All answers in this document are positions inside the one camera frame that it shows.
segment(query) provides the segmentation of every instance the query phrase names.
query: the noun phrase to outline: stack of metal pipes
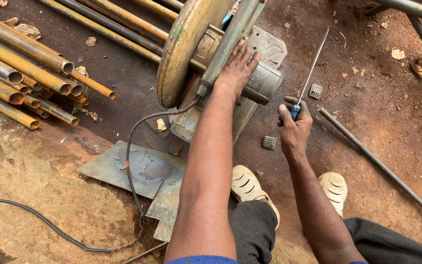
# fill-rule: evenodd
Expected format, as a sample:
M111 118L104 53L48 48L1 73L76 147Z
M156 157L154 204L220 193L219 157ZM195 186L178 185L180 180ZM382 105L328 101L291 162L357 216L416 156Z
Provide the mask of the stack of metal pipes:
M114 99L110 89L74 69L58 52L23 35L0 21L0 111L30 129L40 122L20 111L23 106L47 118L50 115L77 125L79 119L48 99L55 93L86 106L78 81L103 96Z
M37 0L114 42L160 63L168 33L106 0ZM178 0L134 0L172 21L183 3Z

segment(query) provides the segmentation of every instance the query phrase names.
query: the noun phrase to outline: soil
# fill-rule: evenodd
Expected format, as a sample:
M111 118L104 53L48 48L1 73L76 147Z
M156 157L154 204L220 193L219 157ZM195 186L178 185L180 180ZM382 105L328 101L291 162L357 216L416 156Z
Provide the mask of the soil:
M171 26L135 4L114 3L147 19L155 17L155 24L166 31ZM286 43L284 80L272 101L258 106L233 156L235 164L263 172L259 180L281 214L274 263L316 263L302 233L284 156L279 146L268 150L261 143L265 135L279 137L276 109L284 96L298 95L327 26L331 31L309 82L322 85L323 100L304 98L314 118L308 142L310 164L317 175L335 171L345 177L345 218L369 219L422 243L422 209L317 113L322 106L340 111L334 114L337 120L422 198L422 79L408 64L422 53L422 43L405 14L390 9L366 17L364 11L372 6L366 0L272 0L256 23ZM119 139L126 141L141 117L163 110L152 89L157 65L37 1L10 0L0 9L0 20L17 16L20 22L37 27L42 33L38 41L67 59L77 62L83 56L76 66L85 66L91 78L117 96L109 101L91 92L88 109L102 122L78 113L80 123L75 128L49 118L40 129L29 131L0 113L0 198L32 206L89 247L132 241L139 230L131 195L80 177L75 169ZM89 37L97 38L95 46L85 45ZM404 50L406 57L394 59L392 49ZM167 153L172 140L177 139L169 130L157 132L151 120L138 128L133 143ZM185 147L179 156L186 158L189 144L182 143ZM149 201L141 203L147 207ZM231 198L231 207L235 203ZM151 239L156 224L150 221L138 246L106 255L87 253L29 213L0 204L0 263L118 263L158 243ZM161 259L149 255L142 261Z

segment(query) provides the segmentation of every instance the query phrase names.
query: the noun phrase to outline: dirty shoe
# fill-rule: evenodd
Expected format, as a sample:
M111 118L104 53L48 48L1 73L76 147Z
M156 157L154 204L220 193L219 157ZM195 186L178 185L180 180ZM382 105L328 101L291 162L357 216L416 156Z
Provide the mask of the dirty shoe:
M279 226L279 212L276 206L274 206L268 194L262 190L258 179L255 174L249 168L243 165L237 165L232 169L232 193L239 201L253 201L266 198L273 208L278 219Z
M326 172L318 177L318 182L336 212L343 218L343 205L348 196L348 187L343 176L336 172Z

